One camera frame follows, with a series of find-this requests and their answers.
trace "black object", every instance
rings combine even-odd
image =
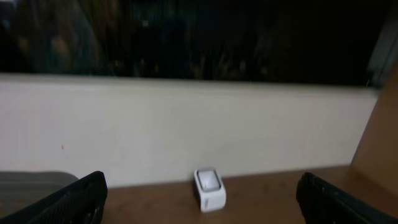
[[[298,182],[296,199],[307,224],[398,223],[397,219],[308,172]]]
[[[108,188],[105,176],[96,171],[54,194],[0,220],[19,223],[101,223]]]

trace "gray object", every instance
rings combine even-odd
[[[77,181],[65,172],[0,172],[0,218]]]

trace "small white device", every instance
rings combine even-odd
[[[193,176],[199,194],[200,210],[211,212],[222,209],[226,202],[226,192],[217,171],[214,168],[197,169]]]

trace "wooden table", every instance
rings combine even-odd
[[[333,167],[225,178],[226,206],[211,213],[200,212],[191,182],[110,189],[102,223],[305,223],[295,199],[305,171],[398,217],[392,194],[349,167]]]

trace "brown table surface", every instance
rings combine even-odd
[[[398,199],[349,167],[224,178],[224,209],[201,213],[191,182],[109,189],[102,223],[305,223],[295,199],[303,172],[398,217]]]

